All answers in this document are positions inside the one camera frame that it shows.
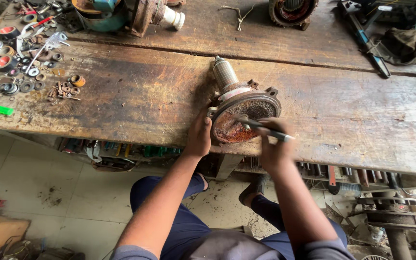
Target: foot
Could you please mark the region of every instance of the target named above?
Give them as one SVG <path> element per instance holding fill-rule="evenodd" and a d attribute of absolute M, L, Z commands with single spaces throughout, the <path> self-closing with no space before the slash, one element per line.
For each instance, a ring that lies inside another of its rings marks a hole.
<path fill-rule="evenodd" d="M 264 187 L 269 181 L 269 176 L 262 174 L 256 180 L 254 180 L 242 193 L 239 195 L 239 201 L 241 204 L 251 207 L 251 201 L 257 195 L 264 194 Z"/>
<path fill-rule="evenodd" d="M 201 174 L 201 173 L 197 173 L 197 174 L 199 174 L 199 175 L 200 175 L 200 177 L 203 179 L 203 183 L 204 183 L 204 185 L 205 185 L 205 186 L 203 186 L 203 191 L 207 190 L 207 189 L 208 189 L 208 182 L 207 182 L 207 180 L 205 179 L 205 176 L 204 176 L 203 174 Z"/>

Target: hand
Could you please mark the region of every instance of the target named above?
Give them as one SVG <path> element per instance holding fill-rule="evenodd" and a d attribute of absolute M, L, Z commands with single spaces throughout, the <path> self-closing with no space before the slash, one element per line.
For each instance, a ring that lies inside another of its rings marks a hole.
<path fill-rule="evenodd" d="M 285 120 L 268 117 L 259 119 L 258 122 L 262 123 L 264 126 L 286 133 L 287 135 L 292 134 L 292 130 L 289 126 L 286 125 Z M 257 133 L 261 135 L 262 138 L 262 148 L 263 151 L 259 157 L 261 165 L 266 172 L 269 174 L 279 173 L 281 169 L 284 168 L 284 164 L 288 162 L 293 162 L 293 153 L 294 153 L 294 140 L 290 139 L 287 143 L 278 141 L 277 144 L 269 143 L 268 133 L 269 129 L 259 127 Z"/>
<path fill-rule="evenodd" d="M 211 118 L 207 117 L 207 107 L 201 109 L 188 130 L 184 155 L 203 157 L 211 148 Z"/>

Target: white plastic fitting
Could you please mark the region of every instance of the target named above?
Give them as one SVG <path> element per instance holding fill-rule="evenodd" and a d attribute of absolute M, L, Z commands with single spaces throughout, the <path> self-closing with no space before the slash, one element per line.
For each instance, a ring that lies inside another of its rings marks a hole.
<path fill-rule="evenodd" d="M 184 24 L 185 14 L 178 13 L 169 7 L 165 6 L 165 14 L 163 15 L 163 21 L 172 24 L 178 31 Z"/>

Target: gray shirt sleeve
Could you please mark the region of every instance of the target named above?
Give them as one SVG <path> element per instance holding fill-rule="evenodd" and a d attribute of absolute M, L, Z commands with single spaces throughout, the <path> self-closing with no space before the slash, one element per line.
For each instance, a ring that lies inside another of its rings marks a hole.
<path fill-rule="evenodd" d="M 316 241 L 303 245 L 296 251 L 300 260 L 355 260 L 344 248 L 341 239 L 333 241 Z"/>
<path fill-rule="evenodd" d="M 110 260 L 158 260 L 157 257 L 138 246 L 124 245 L 115 249 Z"/>

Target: man's left hand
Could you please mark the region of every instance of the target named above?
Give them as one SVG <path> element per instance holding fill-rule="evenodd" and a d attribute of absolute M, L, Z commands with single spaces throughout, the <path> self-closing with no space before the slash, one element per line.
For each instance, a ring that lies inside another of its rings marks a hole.
<path fill-rule="evenodd" d="M 203 157 L 211 147 L 211 118 L 207 117 L 207 107 L 201 109 L 188 130 L 187 145 L 182 154 Z"/>

